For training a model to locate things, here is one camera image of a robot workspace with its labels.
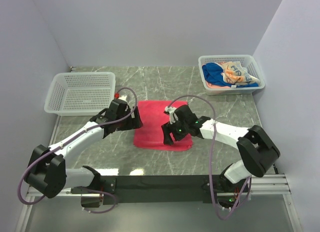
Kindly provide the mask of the pink red towel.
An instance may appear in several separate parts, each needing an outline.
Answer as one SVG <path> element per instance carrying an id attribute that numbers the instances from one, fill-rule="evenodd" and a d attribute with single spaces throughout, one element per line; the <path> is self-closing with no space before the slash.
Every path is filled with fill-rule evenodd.
<path id="1" fill-rule="evenodd" d="M 187 151 L 193 145 L 192 137 L 187 135 L 174 145 L 164 144 L 164 134 L 161 126 L 169 121 L 169 116 L 164 113 L 170 101 L 145 100 L 138 101 L 137 108 L 143 126 L 134 132 L 133 144 L 142 149 Z"/>

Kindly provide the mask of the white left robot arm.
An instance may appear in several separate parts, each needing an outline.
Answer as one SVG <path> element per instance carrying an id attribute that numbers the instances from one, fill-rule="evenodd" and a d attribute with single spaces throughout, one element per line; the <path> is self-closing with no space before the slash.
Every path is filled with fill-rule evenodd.
<path id="1" fill-rule="evenodd" d="M 63 189 L 83 187 L 90 193 L 105 187 L 101 174 L 89 166 L 68 169 L 67 164 L 92 144 L 116 131 L 139 129 L 143 125 L 137 106 L 114 99 L 108 108 L 94 115 L 80 130 L 49 147 L 37 146 L 31 155 L 23 180 L 47 198 Z"/>

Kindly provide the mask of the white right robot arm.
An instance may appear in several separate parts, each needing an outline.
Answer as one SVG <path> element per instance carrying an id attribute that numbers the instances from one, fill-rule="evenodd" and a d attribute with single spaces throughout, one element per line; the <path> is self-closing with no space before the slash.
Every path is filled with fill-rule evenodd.
<path id="1" fill-rule="evenodd" d="M 197 117 L 189 106 L 165 107 L 169 121 L 162 125 L 163 143 L 173 145 L 187 135 L 218 141 L 236 148 L 240 161 L 229 165 L 217 179 L 220 191 L 232 191 L 249 176 L 263 177 L 280 157 L 280 151 L 262 127 L 236 127 L 214 119 Z"/>

